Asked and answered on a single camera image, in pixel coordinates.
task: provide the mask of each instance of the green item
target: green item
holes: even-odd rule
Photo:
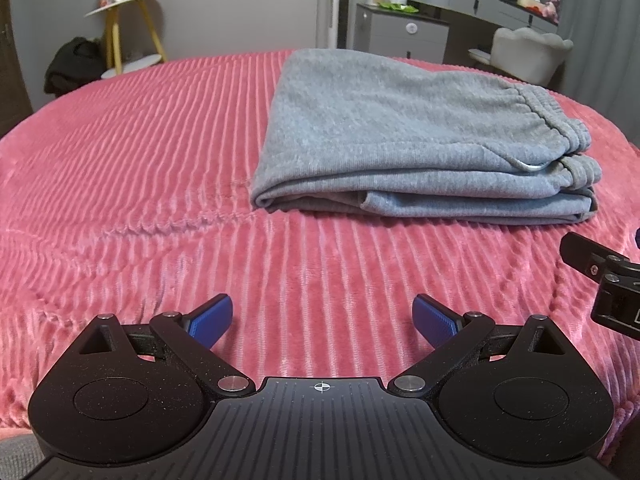
[[[410,14],[418,12],[418,9],[411,5],[390,4],[389,2],[380,2],[378,5],[383,9],[399,10],[400,12],[408,12]]]

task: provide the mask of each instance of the pink blanket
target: pink blanket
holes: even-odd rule
[[[596,286],[563,265],[569,230],[639,259],[638,152],[558,96],[593,136],[600,212],[573,228],[252,210],[287,52],[188,59],[60,98],[0,142],[0,428],[94,316],[146,322],[218,292],[234,300],[214,350],[266,375],[381,376],[430,348],[412,327],[427,292],[497,322],[549,314],[616,404],[609,443],[640,406],[640,343],[594,325]],[[412,61],[427,70],[451,70]]]

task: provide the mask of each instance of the round tabletop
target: round tabletop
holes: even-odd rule
[[[104,10],[112,9],[113,7],[120,6],[122,4],[128,4],[129,2],[135,2],[136,0],[122,0],[121,2],[114,2],[109,5],[105,5],[104,7],[100,7],[99,9],[92,10],[91,12],[86,13],[84,16],[92,16],[94,14],[98,14],[98,12],[103,12]]]
[[[162,61],[162,56],[160,54],[150,54],[149,56],[145,56],[141,59],[137,59],[135,61],[129,61],[122,65],[122,73],[128,74],[129,72],[135,72],[136,70],[142,70],[143,68],[149,68],[155,64],[158,64]],[[110,79],[111,77],[115,77],[118,74],[116,73],[116,69],[110,68],[107,72],[103,73],[102,79]]]

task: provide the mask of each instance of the blue finger pad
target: blue finger pad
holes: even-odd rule
[[[211,348],[231,326],[233,315],[233,304],[227,296],[191,321],[189,335],[205,348]]]
[[[431,303],[415,298],[413,307],[414,326],[417,331],[437,348],[458,333],[456,321],[445,316]]]

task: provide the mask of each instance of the metal pin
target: metal pin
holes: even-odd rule
[[[415,375],[402,375],[396,378],[394,384],[403,392],[419,392],[426,386],[424,379]]]
[[[247,386],[249,386],[248,379],[238,375],[228,375],[218,381],[218,387],[226,392],[241,392]]]

